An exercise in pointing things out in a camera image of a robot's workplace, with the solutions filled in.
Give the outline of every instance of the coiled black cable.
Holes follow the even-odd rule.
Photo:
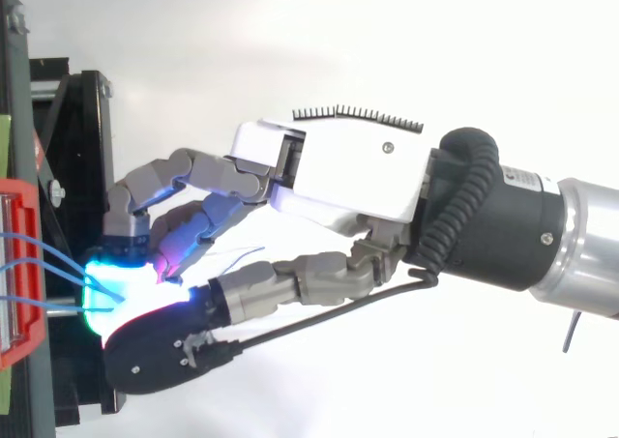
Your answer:
[[[480,210],[488,197],[500,169],[499,153],[494,139],[479,129],[463,128],[443,137],[440,149],[468,161],[464,181],[438,217],[422,235],[408,275],[436,285],[438,275],[447,264],[450,253],[466,224]]]

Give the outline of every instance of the thin wire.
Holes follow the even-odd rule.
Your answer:
[[[88,275],[88,273],[86,272],[86,269],[84,269],[82,266],[77,264],[68,255],[64,254],[63,252],[59,251],[58,249],[56,249],[54,247],[51,247],[47,243],[44,243],[41,240],[38,240],[38,239],[33,238],[33,237],[30,237],[28,235],[24,235],[24,234],[21,234],[21,233],[14,233],[14,232],[0,232],[0,238],[13,238],[13,239],[17,239],[17,240],[23,240],[24,242],[31,243],[33,245],[37,245],[37,246],[41,247],[45,251],[49,252],[50,254],[53,254],[58,259],[60,259],[61,261],[65,262],[66,264],[71,266],[73,269],[78,271],[83,276],[88,277],[90,279],[90,281],[93,282],[93,284],[95,285],[96,289],[98,289],[102,293],[104,293],[107,296],[109,296],[110,298],[112,298],[116,303],[122,303],[123,301],[125,301],[125,298],[123,298],[122,296],[120,296],[120,295],[118,295],[118,294],[116,294],[116,293],[114,293],[112,291],[109,291],[96,278]]]
[[[227,274],[230,271],[230,269],[232,269],[234,266],[236,266],[241,261],[241,259],[243,259],[244,257],[249,256],[250,254],[253,254],[255,252],[262,251],[263,249],[264,249],[264,247],[258,247],[258,248],[251,249],[251,250],[249,250],[247,252],[244,252],[239,257],[237,257],[232,264],[230,264],[228,267],[226,267],[225,271],[223,271],[221,274],[222,275]]]
[[[348,303],[347,305],[336,307],[335,309],[331,309],[321,314],[314,315],[313,317],[309,317],[299,322],[295,322],[294,324],[286,325],[285,327],[275,329],[271,332],[267,332],[266,334],[246,339],[245,341],[241,342],[241,348],[252,348],[259,344],[266,343],[267,341],[279,338],[281,336],[290,335],[294,332],[298,332],[308,327],[312,327],[316,324],[320,324],[321,322],[326,322],[327,320],[331,320],[334,317],[339,317],[360,307],[364,307],[372,303],[376,303],[377,301],[384,300],[385,298],[390,298],[392,296],[406,293],[408,291],[423,290],[431,288],[433,286],[436,286],[434,282],[422,280],[416,281],[414,283],[406,283],[404,285],[396,286],[395,288],[390,288],[389,290],[381,291],[379,293],[374,293],[373,295],[365,296],[365,298],[353,301],[352,303]]]
[[[113,307],[79,307],[55,305],[54,303],[31,300],[30,298],[23,298],[21,296],[0,296],[0,301],[15,301],[16,303],[23,303],[25,305],[42,307],[43,309],[74,310],[77,312],[84,312],[86,310],[90,312],[111,312],[112,310],[114,310]]]
[[[578,325],[578,320],[580,320],[580,316],[582,312],[579,310],[575,310],[572,313],[572,320],[570,321],[570,327],[568,328],[568,333],[565,335],[565,341],[563,342],[563,352],[567,353],[570,351],[570,345],[572,344],[572,338],[574,337],[574,332],[576,331],[576,326]]]

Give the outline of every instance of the robotic hand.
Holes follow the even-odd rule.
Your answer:
[[[619,191],[573,179],[557,186],[501,166],[494,140],[476,129],[452,131],[430,150],[422,128],[350,107],[296,111],[293,122],[240,126],[230,157],[183,149],[129,173],[108,193],[99,258],[121,267],[152,263],[159,281],[178,280],[267,202],[345,236],[366,236],[350,256],[250,264],[193,288],[186,302],[135,318],[106,342],[109,382],[129,394],[170,388],[262,342],[430,288],[443,271],[617,317],[619,235],[608,226]],[[151,228],[147,208],[186,185],[211,194]],[[414,266],[416,281],[372,293],[399,261]],[[212,334],[293,302],[339,307],[245,341]]]

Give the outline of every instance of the screw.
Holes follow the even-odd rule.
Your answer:
[[[396,149],[396,147],[394,146],[394,144],[391,141],[386,141],[383,144],[383,151],[385,153],[387,153],[388,155],[391,155],[394,152],[395,149]]]
[[[49,182],[49,200],[54,208],[59,208],[62,200],[67,196],[67,192],[60,186],[56,179]]]
[[[542,236],[540,237],[540,241],[542,242],[542,245],[549,247],[550,245],[552,245],[552,242],[554,242],[554,237],[550,232],[546,232],[542,234]]]
[[[101,84],[101,93],[106,99],[112,98],[114,96],[114,87],[112,87],[112,82],[109,80],[104,80]]]
[[[9,15],[7,16],[9,30],[19,35],[25,35],[30,32],[26,28],[26,19],[23,11],[23,5],[14,5],[9,10]]]

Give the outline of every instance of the black frame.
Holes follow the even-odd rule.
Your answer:
[[[105,192],[113,183],[107,81],[97,71],[69,74],[67,58],[29,60],[26,34],[7,20],[15,5],[18,0],[0,0],[0,114],[12,116],[9,175],[39,184],[44,241],[79,261],[101,236]],[[54,99],[33,102],[31,79],[59,80]],[[35,130],[44,146],[38,170]],[[48,193],[54,179],[67,191],[58,208]],[[45,290],[48,298],[79,303],[81,297],[49,273]],[[0,436],[52,438],[56,426],[79,423],[79,405],[100,403],[109,414],[124,404],[105,382],[101,339],[82,317],[49,319],[47,333],[13,366],[11,412],[0,416]]]

